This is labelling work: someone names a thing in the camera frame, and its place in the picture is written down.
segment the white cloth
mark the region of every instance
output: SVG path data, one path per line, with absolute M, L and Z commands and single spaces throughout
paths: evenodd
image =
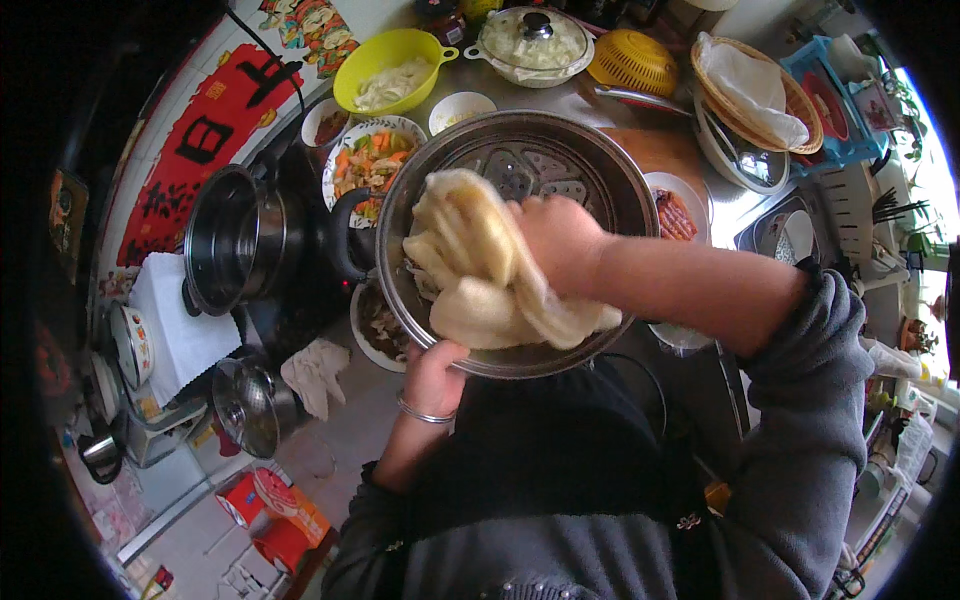
M 874 359 L 874 374 L 903 379 L 916 379 L 923 374 L 920 360 L 901 349 L 864 337 L 860 338 L 860 346 Z
M 347 397 L 337 382 L 337 373 L 349 362 L 349 350 L 318 338 L 288 358 L 280 367 L 280 376 L 300 396 L 306 412 L 317 419 L 327 420 L 327 394 L 341 404 L 347 404 Z
M 748 57 L 730 44 L 715 44 L 700 32 L 700 66 L 724 96 L 748 117 L 769 127 L 787 148 L 802 146 L 810 134 L 804 122 L 786 113 L 780 67 Z
M 240 331 L 230 315 L 191 317 L 183 306 L 183 256 L 152 252 L 130 291 L 154 338 L 150 387 L 162 408 L 198 375 L 240 348 Z

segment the paper towel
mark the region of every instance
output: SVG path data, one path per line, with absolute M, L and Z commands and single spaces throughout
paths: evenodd
M 230 314 L 187 314 L 180 294 L 183 268 L 183 256 L 152 252 L 144 259 L 130 291 L 130 306 L 143 312 L 154 337 L 156 360 L 150 386 L 160 407 L 240 348 L 240 331 Z

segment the cutting board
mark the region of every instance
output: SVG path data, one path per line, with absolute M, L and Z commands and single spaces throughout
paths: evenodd
M 707 185 L 701 172 L 700 146 L 693 132 L 601 129 L 644 173 L 662 171 L 686 181 L 708 211 Z

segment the lid knob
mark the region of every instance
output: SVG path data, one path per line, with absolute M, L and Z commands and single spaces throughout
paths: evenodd
M 542 12 L 528 12 L 523 15 L 523 37 L 525 39 L 547 39 L 553 35 L 550 17 Z

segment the silver bangle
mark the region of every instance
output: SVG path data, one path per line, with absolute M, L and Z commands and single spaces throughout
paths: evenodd
M 449 417 L 434 417 L 433 415 L 425 415 L 424 413 L 418 411 L 413 406 L 410 406 L 409 404 L 406 403 L 406 401 L 404 401 L 403 390 L 400 390 L 399 392 L 396 393 L 396 403 L 399 405 L 401 411 L 403 411 L 407 415 L 410 415 L 414 419 L 422 420 L 423 422 L 437 423 L 437 424 L 450 423 L 450 422 L 453 422 L 453 419 L 457 416 L 456 411 L 454 411 L 453 414 L 450 415 Z

